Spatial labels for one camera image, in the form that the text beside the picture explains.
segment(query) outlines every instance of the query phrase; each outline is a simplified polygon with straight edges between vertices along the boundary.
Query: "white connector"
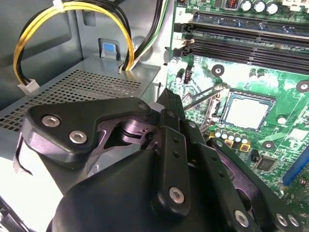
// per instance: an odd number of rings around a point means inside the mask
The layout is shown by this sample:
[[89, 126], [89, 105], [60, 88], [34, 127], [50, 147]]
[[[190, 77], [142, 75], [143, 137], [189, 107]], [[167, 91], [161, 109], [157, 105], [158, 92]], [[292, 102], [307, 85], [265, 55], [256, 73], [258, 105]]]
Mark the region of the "white connector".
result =
[[301, 7], [309, 8], [309, 0], [280, 0], [283, 6], [290, 8], [290, 11], [301, 11]]
[[186, 39], [173, 39], [172, 41], [172, 49], [175, 48], [182, 48], [184, 47], [187, 42], [190, 42], [190, 44], [194, 44], [194, 40], [186, 40]]
[[30, 83], [25, 85], [19, 84], [18, 87], [27, 95], [37, 90], [40, 86], [34, 79], [30, 79]]

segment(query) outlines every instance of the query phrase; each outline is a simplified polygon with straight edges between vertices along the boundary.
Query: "black wire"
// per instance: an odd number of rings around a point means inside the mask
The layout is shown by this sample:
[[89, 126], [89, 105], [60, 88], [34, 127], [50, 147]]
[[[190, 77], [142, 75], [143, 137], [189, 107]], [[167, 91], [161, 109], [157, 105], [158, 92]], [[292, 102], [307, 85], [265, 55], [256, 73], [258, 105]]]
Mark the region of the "black wire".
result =
[[144, 41], [141, 43], [141, 45], [135, 51], [134, 57], [138, 57], [143, 52], [143, 50], [146, 48], [146, 46], [148, 45], [150, 40], [153, 38], [155, 31], [156, 31], [158, 24], [159, 24], [162, 4], [163, 4], [163, 0], [157, 0], [156, 7], [155, 7], [155, 13], [154, 13], [154, 20], [153, 20], [153, 24], [151, 26], [151, 29], [150, 29], [148, 35], [146, 36], [146, 38], [144, 39]]
[[[130, 29], [130, 25], [129, 25], [129, 21], [126, 17], [126, 14], [124, 13], [124, 11], [115, 3], [113, 2], [110, 2], [108, 0], [84, 0], [83, 2], [87, 2], [87, 3], [91, 3], [91, 4], [94, 4], [94, 5], [97, 5], [97, 6], [100, 6], [100, 7], [103, 7], [103, 8], [106, 8], [106, 10], [112, 12], [112, 13], [115, 13], [120, 21], [122, 22], [122, 24], [124, 25], [124, 27], [126, 28], [130, 38], [131, 38], [131, 29]], [[24, 31], [27, 29], [27, 27], [30, 25], [30, 23], [40, 14], [42, 13], [43, 11], [45, 11], [46, 9], [44, 10], [41, 10], [40, 12], [36, 13], [33, 17], [31, 17], [31, 19], [24, 25], [23, 29], [21, 30], [21, 33], [19, 35], [19, 38], [21, 37], [21, 35], [24, 33]], [[23, 48], [18, 59], [17, 59], [17, 73], [19, 74], [19, 76], [21, 77], [21, 81], [23, 82], [24, 85], [27, 85], [27, 82], [29, 83], [30, 80], [28, 78], [25, 77], [23, 71], [22, 71], [22, 68], [21, 68], [21, 61], [22, 61], [22, 58], [23, 58], [23, 54], [24, 54], [24, 51], [25, 49]], [[125, 60], [125, 65], [124, 65], [124, 68], [127, 67], [128, 63], [127, 60], [128, 60], [128, 53], [127, 53], [127, 56], [126, 56], [126, 60]]]

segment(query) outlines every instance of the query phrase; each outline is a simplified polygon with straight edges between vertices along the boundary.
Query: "wire connector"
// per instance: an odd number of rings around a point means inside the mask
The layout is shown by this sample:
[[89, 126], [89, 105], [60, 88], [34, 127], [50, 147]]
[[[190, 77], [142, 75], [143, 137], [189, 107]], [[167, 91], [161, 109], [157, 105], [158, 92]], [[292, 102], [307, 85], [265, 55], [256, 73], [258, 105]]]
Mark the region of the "wire connector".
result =
[[29, 95], [33, 91], [37, 90], [40, 86], [34, 79], [30, 79], [30, 83], [25, 85], [19, 84], [18, 87], [26, 94]]

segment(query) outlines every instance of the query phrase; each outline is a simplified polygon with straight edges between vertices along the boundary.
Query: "cable bundle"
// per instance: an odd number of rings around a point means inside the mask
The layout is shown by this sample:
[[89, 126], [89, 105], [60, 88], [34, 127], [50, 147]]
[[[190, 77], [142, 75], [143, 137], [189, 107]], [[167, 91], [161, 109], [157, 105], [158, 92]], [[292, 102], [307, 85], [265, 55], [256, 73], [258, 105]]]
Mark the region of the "cable bundle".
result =
[[115, 2], [111, 2], [108, 0], [84, 0], [84, 1], [72, 0], [69, 2], [61, 3], [63, 4], [61, 9], [59, 7], [53, 6], [35, 14], [25, 24], [24, 28], [22, 29], [14, 52], [13, 69], [19, 82], [23, 85], [27, 85], [30, 82], [30, 80], [25, 77], [21, 69], [21, 60], [26, 43], [30, 40], [32, 35], [46, 20], [48, 20], [49, 18], [58, 13], [70, 10], [94, 11], [110, 17], [122, 31], [124, 37], [126, 38], [128, 46], [128, 53], [123, 65], [123, 70], [124, 71], [132, 70], [135, 67], [138, 60], [140, 59], [140, 57], [143, 54], [145, 54], [146, 51], [149, 50], [149, 48], [153, 45], [154, 41], [158, 37], [166, 13], [168, 0], [157, 0], [152, 27], [145, 40], [142, 42], [140, 47], [135, 52], [131, 40], [131, 30], [129, 22], [127, 20], [125, 13], [117, 5], [123, 1], [124, 0], [116, 0]]

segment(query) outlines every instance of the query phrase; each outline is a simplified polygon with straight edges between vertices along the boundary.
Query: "chip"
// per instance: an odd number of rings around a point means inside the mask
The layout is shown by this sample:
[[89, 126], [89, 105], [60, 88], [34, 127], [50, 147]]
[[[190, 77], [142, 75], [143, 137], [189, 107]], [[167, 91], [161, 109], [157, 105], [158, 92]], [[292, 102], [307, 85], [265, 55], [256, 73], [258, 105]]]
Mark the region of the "chip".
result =
[[276, 162], [276, 159], [268, 156], [262, 156], [256, 165], [257, 169], [268, 172]]
[[225, 140], [224, 140], [224, 143], [225, 143], [228, 147], [232, 147], [232, 146], [233, 146], [234, 141], [231, 141], [231, 140], [225, 139]]
[[236, 127], [258, 131], [276, 99], [266, 95], [231, 89], [222, 121]]

